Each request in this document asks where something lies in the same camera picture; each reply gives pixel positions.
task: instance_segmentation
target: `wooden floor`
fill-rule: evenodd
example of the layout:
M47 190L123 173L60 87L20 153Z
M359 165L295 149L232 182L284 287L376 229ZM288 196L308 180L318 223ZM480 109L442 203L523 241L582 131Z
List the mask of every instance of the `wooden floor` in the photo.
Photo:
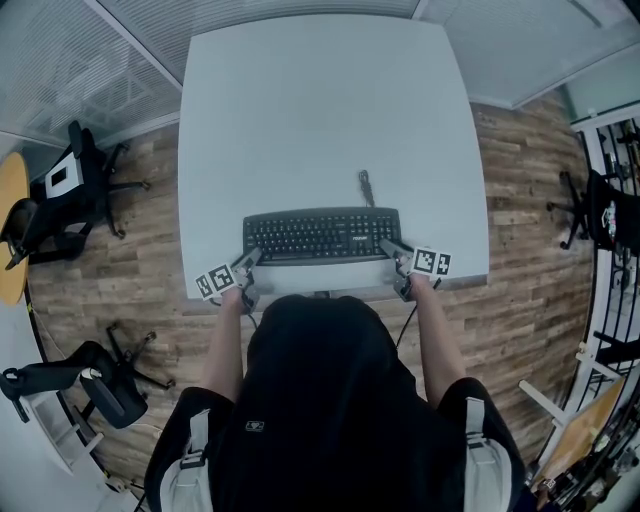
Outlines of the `wooden floor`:
M591 244L578 241L570 251L559 249L569 220L562 212L548 213L545 205L550 200L567 202L558 179L561 171L584 183L586 167L554 95L523 111L473 106L473 114L484 165L491 270L487 285L442 291L440 297L469 373L487 386L530 461L549 434L551 421L518 390L518 381L529 380L556 401L565 396L591 291ZM140 420L144 425L116 431L99 413L93 416L94 425L105 433L97 450L101 461L112 473L138 483L158 436L148 425L162 428L180 391L198 379L216 321L210 304L186 298L177 132L174 126L136 138L121 157L118 179L144 178L152 184L148 193L125 192L114 201L117 221L127 230L124 241L100 226L79 260L31 267L29 277L51 359L61 357L51 336L69 355L84 340L105 344L104 328L114 320L122 327L126 347L139 343L150 330L158 333L139 369L159 379L173 378L177 387L164 393L140 386L149 393L149 411ZM396 338L411 306L398 299L375 300L371 306ZM253 327L244 324L245 350L252 332ZM405 333L400 357L423 394L415 320ZM66 396L79 406L87 401L78 389Z

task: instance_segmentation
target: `black keyboard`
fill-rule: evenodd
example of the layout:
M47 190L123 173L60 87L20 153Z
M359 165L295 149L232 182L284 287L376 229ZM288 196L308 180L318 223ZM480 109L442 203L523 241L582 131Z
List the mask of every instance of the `black keyboard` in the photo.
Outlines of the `black keyboard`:
M332 265L382 260L380 240L400 242L393 208L314 208L244 219L244 253L261 247L258 265Z

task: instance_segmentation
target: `white table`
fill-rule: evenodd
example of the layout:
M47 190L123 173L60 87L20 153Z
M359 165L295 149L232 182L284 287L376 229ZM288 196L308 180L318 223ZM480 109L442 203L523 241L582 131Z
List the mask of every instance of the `white table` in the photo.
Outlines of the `white table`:
M188 295L242 253L245 216L397 208L406 243L452 253L450 278L489 270L482 164L444 30L377 16L301 16L194 37L182 96L178 182ZM262 293L390 284L390 260L258 267Z

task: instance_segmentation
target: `black chair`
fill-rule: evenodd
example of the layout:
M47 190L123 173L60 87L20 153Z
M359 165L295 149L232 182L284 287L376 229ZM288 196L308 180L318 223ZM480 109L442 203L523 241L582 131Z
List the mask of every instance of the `black chair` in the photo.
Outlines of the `black chair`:
M135 363L148 343L155 339L149 333L135 352L122 352L113 335L116 325L107 328L115 360L95 341L85 341L68 358L50 363L36 363L17 370L9 368L0 375L0 390L13 402L20 418L29 421L20 404L20 397L45 391L68 389L78 376L90 402L80 412L86 421L97 407L115 428L124 428L138 420L146 411L146 396L141 394L135 379L160 389L175 386L173 380L158 382L135 369Z
M560 247L569 249L575 238L578 227L582 226L580 238L587 239L589 235L601 249L613 251L616 244L629 249L632 254L640 254L640 197L625 194L611 186L609 180L617 176L607 174L602 176L592 170L589 173L587 193L581 199L574 187L571 176L567 172L560 173L571 191L573 206L547 203L547 210L564 210L573 214L573 223L569 239L562 242ZM615 205L616 234L612 240L607 225L603 223L603 214L611 204Z
M115 161L125 145L117 144L107 157L96 148L91 132L81 129L77 121L69 125L69 138L71 144L54 165L73 153L84 183L60 197L40 203L22 199L12 207L0 231L0 242L7 242L12 256L7 270L27 256L34 265L77 258L84 250L93 225L102 219L106 219L112 235L124 238L126 233L115 227L109 195L132 188L150 188L144 181L111 183ZM73 224L84 226L79 232L69 231L67 228ZM40 252L41 245L49 237L53 237L56 249Z

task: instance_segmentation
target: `hand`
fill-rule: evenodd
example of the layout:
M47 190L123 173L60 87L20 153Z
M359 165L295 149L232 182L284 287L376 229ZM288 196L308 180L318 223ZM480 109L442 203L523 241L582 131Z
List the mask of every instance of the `hand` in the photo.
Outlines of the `hand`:
M222 307L237 309L239 312L242 312L244 308L244 304L242 303L242 290L234 286L222 292Z
M432 290L429 276L424 274L409 274L409 280L411 281L411 299L417 301L425 292Z

